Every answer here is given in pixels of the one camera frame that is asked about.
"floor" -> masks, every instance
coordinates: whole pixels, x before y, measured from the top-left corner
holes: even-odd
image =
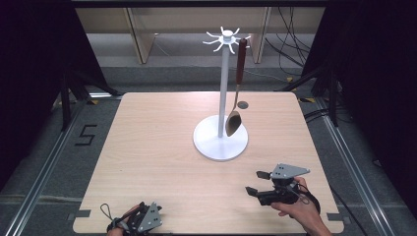
[[[285,34],[271,34],[267,38],[276,48],[281,48],[278,36],[285,38]],[[298,38],[311,45],[314,36],[304,34]],[[89,40],[106,80],[114,89],[218,89],[217,81],[212,78],[219,75],[221,52],[213,52],[216,45],[202,44],[211,40],[206,34],[158,34],[144,65],[138,63],[132,39],[127,34],[90,34]],[[285,45],[282,48],[302,62],[296,50]],[[231,56],[231,73],[235,64],[236,58]],[[261,64],[253,62],[248,50],[245,68],[244,89],[268,91],[280,90],[288,81],[297,80],[302,70],[296,63],[279,57],[268,44]],[[334,128],[325,114],[315,112],[327,106],[327,97],[312,97],[313,83],[311,80],[293,92],[300,98],[303,113],[312,115],[306,122],[334,189],[334,199],[345,225],[341,235],[414,235],[416,219],[384,170],[373,163],[372,150],[343,109],[342,100],[337,110],[338,127]],[[89,89],[101,92],[97,88]],[[57,101],[32,153],[0,193],[0,232],[79,235],[72,230],[74,217],[119,103],[120,98],[114,97],[97,97],[87,103],[73,99],[73,122],[67,131],[61,132],[62,110]],[[93,134],[90,145],[80,136],[83,131]]]

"table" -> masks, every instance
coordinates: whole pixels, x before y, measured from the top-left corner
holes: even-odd
[[[227,94],[226,114],[234,101]],[[218,114],[219,92],[126,93],[80,206],[78,233],[102,233],[109,219],[100,211],[109,204],[113,217],[143,201],[157,202],[163,224],[152,233],[278,234],[302,233],[289,217],[249,197],[245,187],[271,190],[256,171],[272,171],[277,163],[309,168],[304,175],[322,205],[322,219],[333,233],[341,221],[298,101],[292,92],[242,91],[239,109],[248,130],[246,149],[235,159],[218,162],[202,156],[193,132],[203,119]]]

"person's right hand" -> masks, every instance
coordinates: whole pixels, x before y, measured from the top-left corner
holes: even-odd
[[[294,179],[300,184],[301,191],[308,191],[306,180],[302,177],[294,177]],[[301,195],[302,198],[298,199],[293,205],[287,205],[283,203],[272,203],[270,206],[279,210],[279,216],[285,216],[289,214],[295,220],[297,220],[303,228],[312,236],[331,235],[328,228],[322,221],[319,212],[316,209],[314,203],[306,196]]]

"white round base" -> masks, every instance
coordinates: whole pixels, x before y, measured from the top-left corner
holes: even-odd
[[[230,137],[225,129],[223,136],[218,137],[218,115],[210,116],[201,121],[194,130],[194,145],[207,158],[216,161],[226,161],[236,158],[248,144],[248,132],[245,126]]]

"white pole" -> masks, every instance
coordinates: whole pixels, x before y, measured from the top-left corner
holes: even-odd
[[[224,113],[226,107],[227,81],[229,78],[229,55],[228,45],[223,45],[222,62],[221,62],[221,83],[220,83],[220,110],[218,115],[218,137],[223,137],[224,130]]]

